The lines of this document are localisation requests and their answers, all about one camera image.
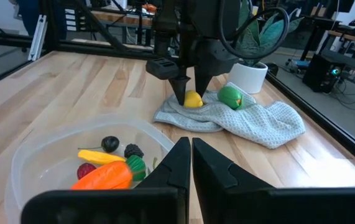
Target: toy fruit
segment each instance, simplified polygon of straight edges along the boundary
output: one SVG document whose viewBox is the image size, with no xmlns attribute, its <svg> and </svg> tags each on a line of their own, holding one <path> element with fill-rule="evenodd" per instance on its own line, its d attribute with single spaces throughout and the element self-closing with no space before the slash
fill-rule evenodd
<svg viewBox="0 0 355 224">
<path fill-rule="evenodd" d="M 97 152 L 97 151 L 91 151 L 86 149 L 80 150 L 78 153 L 78 157 L 88 162 L 92 162 L 100 165 L 109 164 L 110 162 L 114 162 L 114 161 L 122 161 L 122 162 L 126 161 L 124 158 L 119 156 L 111 155 L 105 152 Z"/>
<path fill-rule="evenodd" d="M 144 9 L 150 11 L 150 12 L 156 12 L 157 8 L 153 4 L 145 4 L 142 6 Z"/>
<path fill-rule="evenodd" d="M 203 106 L 202 98 L 201 96 L 193 91 L 193 90 L 188 90 L 185 93 L 185 99 L 184 99 L 184 107 L 187 108 L 198 108 Z"/>
<path fill-rule="evenodd" d="M 129 158 L 132 155 L 136 155 L 142 158 L 144 156 L 144 153 L 136 144 L 128 144 L 125 148 L 124 156 L 125 158 Z"/>
<path fill-rule="evenodd" d="M 114 152 L 119 146 L 119 139 L 115 136 L 108 136 L 101 140 L 101 147 L 105 152 Z"/>
<path fill-rule="evenodd" d="M 217 93 L 217 98 L 220 102 L 236 110 L 242 107 L 242 94 L 231 86 L 224 86 Z"/>
<path fill-rule="evenodd" d="M 84 163 L 79 166 L 76 175 L 78 176 L 78 180 L 82 179 L 82 177 L 88 175 L 91 171 L 95 170 L 96 167 L 90 163 Z"/>
<path fill-rule="evenodd" d="M 133 181 L 141 181 L 145 178 L 145 162 L 136 155 L 129 157 L 126 161 L 126 164 L 129 165 L 131 171 L 133 172 Z"/>
<path fill-rule="evenodd" d="M 72 186 L 72 190 L 128 189 L 132 184 L 133 173 L 123 161 L 103 165 Z"/>
</svg>

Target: gray towel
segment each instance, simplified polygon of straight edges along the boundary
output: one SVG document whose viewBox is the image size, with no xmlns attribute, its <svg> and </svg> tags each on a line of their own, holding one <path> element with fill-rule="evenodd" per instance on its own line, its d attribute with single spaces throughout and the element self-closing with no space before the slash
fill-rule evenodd
<svg viewBox="0 0 355 224">
<path fill-rule="evenodd" d="M 305 132 L 302 118 L 286 103 L 275 101 L 263 107 L 234 84 L 226 85 L 242 93 L 244 106 L 240 110 L 234 111 L 218 101 L 217 91 L 207 91 L 202 98 L 205 105 L 192 109 L 179 105 L 176 96 L 172 95 L 157 110 L 154 121 L 202 133 L 226 129 L 269 149 L 275 149 Z"/>
</svg>

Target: office equipment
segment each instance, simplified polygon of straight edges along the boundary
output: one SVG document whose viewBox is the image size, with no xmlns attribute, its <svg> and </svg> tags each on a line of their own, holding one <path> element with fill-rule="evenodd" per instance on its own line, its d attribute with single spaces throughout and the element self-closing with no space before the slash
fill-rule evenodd
<svg viewBox="0 0 355 224">
<path fill-rule="evenodd" d="M 344 69 L 344 64 L 314 55 L 303 77 L 303 83 L 315 92 L 330 93 Z"/>
</svg>

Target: orange carrot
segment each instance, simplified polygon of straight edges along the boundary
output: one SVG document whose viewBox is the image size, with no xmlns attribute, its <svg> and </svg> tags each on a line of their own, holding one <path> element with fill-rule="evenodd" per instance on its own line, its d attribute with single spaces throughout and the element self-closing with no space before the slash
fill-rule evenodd
<svg viewBox="0 0 355 224">
<path fill-rule="evenodd" d="M 80 179 L 72 190 L 109 190 L 128 189 L 132 184 L 133 174 L 123 161 L 103 165 Z"/>
</svg>

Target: clear plastic bin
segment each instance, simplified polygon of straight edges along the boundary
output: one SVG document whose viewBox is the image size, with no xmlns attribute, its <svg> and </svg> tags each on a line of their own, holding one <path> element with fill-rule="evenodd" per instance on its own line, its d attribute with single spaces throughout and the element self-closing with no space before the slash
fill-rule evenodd
<svg viewBox="0 0 355 224">
<path fill-rule="evenodd" d="M 78 180 L 78 167 L 85 162 L 78 158 L 78 148 L 100 146 L 106 136 L 119 139 L 120 145 L 113 154 L 121 157 L 128 144 L 137 144 L 150 171 L 154 158 L 158 164 L 173 147 L 173 142 L 151 124 L 110 114 L 32 138 L 20 146 L 12 160 L 4 203 L 8 222 L 19 223 L 22 208 L 35 195 L 69 189 Z"/>
</svg>

